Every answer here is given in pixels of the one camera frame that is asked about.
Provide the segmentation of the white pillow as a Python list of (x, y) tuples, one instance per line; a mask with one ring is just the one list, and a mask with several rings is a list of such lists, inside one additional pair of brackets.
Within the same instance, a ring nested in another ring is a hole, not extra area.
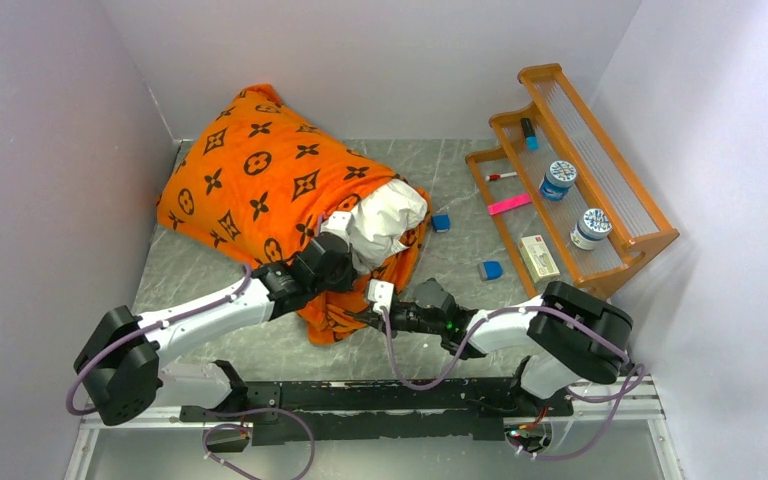
[(428, 213), (428, 201), (402, 180), (394, 179), (350, 210), (347, 229), (355, 270), (366, 275), (408, 246), (401, 237)]

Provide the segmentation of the orange patterned pillowcase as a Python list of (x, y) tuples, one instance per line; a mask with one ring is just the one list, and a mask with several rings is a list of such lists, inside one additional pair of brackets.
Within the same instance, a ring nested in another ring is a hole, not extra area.
[[(275, 90), (240, 91), (174, 169), (156, 202), (163, 227), (230, 259), (259, 266), (288, 260), (314, 237), (319, 223), (347, 211), (398, 179), (387, 165), (328, 135), (289, 108)], [(323, 293), (300, 311), (310, 342), (327, 345), (358, 331), (371, 279), (408, 285), (420, 257), (428, 213), (401, 237), (408, 248), (361, 275), (351, 292)]]

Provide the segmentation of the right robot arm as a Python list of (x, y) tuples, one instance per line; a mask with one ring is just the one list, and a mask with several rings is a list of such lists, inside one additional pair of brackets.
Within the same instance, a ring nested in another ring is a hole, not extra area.
[(367, 306), (353, 319), (392, 336), (397, 332), (436, 335), (456, 359), (483, 358), (497, 350), (528, 346), (535, 354), (513, 375), (509, 398), (532, 415), (549, 398), (579, 380), (616, 381), (630, 361), (633, 322), (628, 314), (562, 281), (517, 305), (468, 309), (435, 279), (421, 283), (410, 301), (397, 300), (393, 284), (369, 283)]

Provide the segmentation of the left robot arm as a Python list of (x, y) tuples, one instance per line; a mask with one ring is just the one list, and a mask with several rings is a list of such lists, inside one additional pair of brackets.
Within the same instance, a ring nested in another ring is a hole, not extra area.
[(321, 232), (289, 261), (243, 268), (242, 279), (184, 304), (134, 314), (108, 311), (77, 356), (67, 409), (97, 414), (106, 426), (129, 422), (151, 407), (199, 407), (237, 418), (248, 387), (222, 360), (183, 364), (189, 351), (233, 331), (296, 312), (320, 294), (348, 292), (357, 277), (344, 234)]

